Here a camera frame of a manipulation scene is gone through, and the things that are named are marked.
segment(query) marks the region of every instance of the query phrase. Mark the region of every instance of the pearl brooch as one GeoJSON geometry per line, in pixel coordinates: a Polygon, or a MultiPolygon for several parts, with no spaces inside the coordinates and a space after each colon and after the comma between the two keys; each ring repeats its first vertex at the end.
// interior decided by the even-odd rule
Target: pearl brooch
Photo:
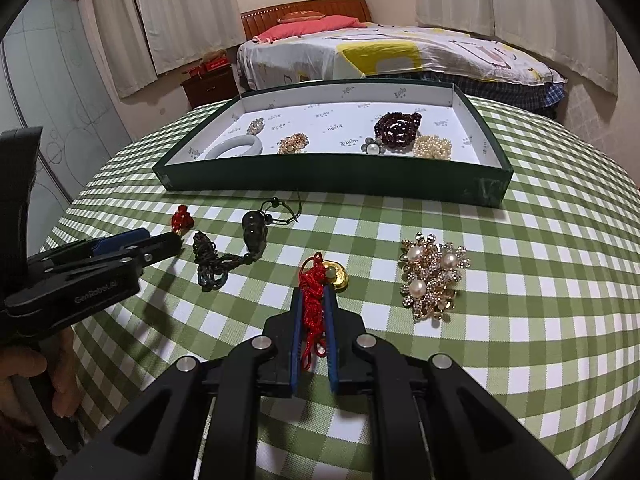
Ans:
{"type": "Polygon", "coordinates": [[[428,317],[442,319],[444,311],[454,308],[453,287],[462,279],[460,269],[470,266],[466,249],[437,244],[433,234],[424,237],[422,233],[415,235],[415,242],[402,240],[401,245],[402,306],[413,311],[414,322],[428,317]]]}
{"type": "Polygon", "coordinates": [[[438,136],[420,136],[414,142],[414,156],[451,160],[451,141],[438,136]]]}
{"type": "Polygon", "coordinates": [[[382,145],[382,139],[372,139],[367,137],[360,149],[367,155],[382,155],[385,153],[385,147],[382,145]]]}

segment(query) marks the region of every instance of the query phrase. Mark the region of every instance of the table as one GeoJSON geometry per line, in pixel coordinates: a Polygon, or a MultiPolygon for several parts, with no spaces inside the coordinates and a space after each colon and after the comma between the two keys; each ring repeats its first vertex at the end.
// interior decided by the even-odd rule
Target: table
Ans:
{"type": "MultiPolygon", "coordinates": [[[[136,297],[75,327],[86,436],[181,355],[217,358],[260,333],[289,307],[299,264],[322,251],[346,266],[340,305],[361,313],[371,333],[420,358],[450,354],[576,477],[593,474],[639,400],[640,197],[620,167],[560,124],[472,102],[514,166],[500,209],[303,194],[300,222],[270,228],[263,258],[210,293],[196,284],[192,231],[179,257],[145,270],[136,297]],[[414,324],[401,306],[398,242],[419,230],[469,251],[466,292],[446,324],[414,324]]],[[[166,192],[152,172],[217,106],[122,150],[46,246],[137,227],[160,234],[184,203],[196,229],[241,253],[242,215],[273,193],[166,192]]],[[[331,395],[325,360],[303,375],[299,397],[264,399],[260,409],[258,478],[370,478],[366,404],[331,395]]]]}

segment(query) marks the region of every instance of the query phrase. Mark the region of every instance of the red pillow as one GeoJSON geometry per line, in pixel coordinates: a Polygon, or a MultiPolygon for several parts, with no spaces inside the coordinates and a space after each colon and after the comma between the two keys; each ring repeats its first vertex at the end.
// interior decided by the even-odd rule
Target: red pillow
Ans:
{"type": "Polygon", "coordinates": [[[303,36],[304,34],[314,34],[316,32],[324,32],[326,30],[338,30],[340,28],[363,28],[367,27],[364,23],[360,23],[357,18],[349,16],[326,16],[321,20],[313,20],[310,22],[292,22],[281,23],[271,27],[262,34],[254,37],[255,43],[271,43],[276,40],[284,40],[293,36],[303,36]]]}
{"type": "Polygon", "coordinates": [[[278,20],[278,23],[308,22],[309,20],[321,20],[324,18],[322,12],[317,10],[298,10],[285,14],[278,20]]]}

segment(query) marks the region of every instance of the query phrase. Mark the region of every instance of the wooden nightstand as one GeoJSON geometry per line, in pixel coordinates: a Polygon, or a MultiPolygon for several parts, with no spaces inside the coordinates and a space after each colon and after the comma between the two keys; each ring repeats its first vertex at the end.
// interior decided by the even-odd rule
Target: wooden nightstand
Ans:
{"type": "Polygon", "coordinates": [[[180,83],[191,108],[236,97],[240,92],[231,65],[207,72],[203,76],[190,77],[180,83]]]}

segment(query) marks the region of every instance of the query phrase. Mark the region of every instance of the metal screw head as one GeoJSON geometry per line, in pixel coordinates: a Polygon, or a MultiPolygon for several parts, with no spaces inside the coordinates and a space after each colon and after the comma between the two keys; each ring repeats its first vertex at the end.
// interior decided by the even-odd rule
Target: metal screw head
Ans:
{"type": "Polygon", "coordinates": [[[431,360],[433,361],[433,365],[440,370],[451,368],[451,365],[453,364],[451,357],[446,354],[436,354],[431,360]]]}
{"type": "Polygon", "coordinates": [[[271,338],[266,335],[259,335],[251,340],[251,346],[256,350],[266,350],[271,346],[271,338]]]}
{"type": "Polygon", "coordinates": [[[191,372],[191,370],[196,367],[196,364],[198,364],[198,362],[195,357],[185,355],[176,361],[175,367],[181,372],[191,372]]]}
{"type": "Polygon", "coordinates": [[[376,337],[371,334],[360,334],[356,338],[356,343],[363,348],[372,348],[376,345],[376,337]]]}

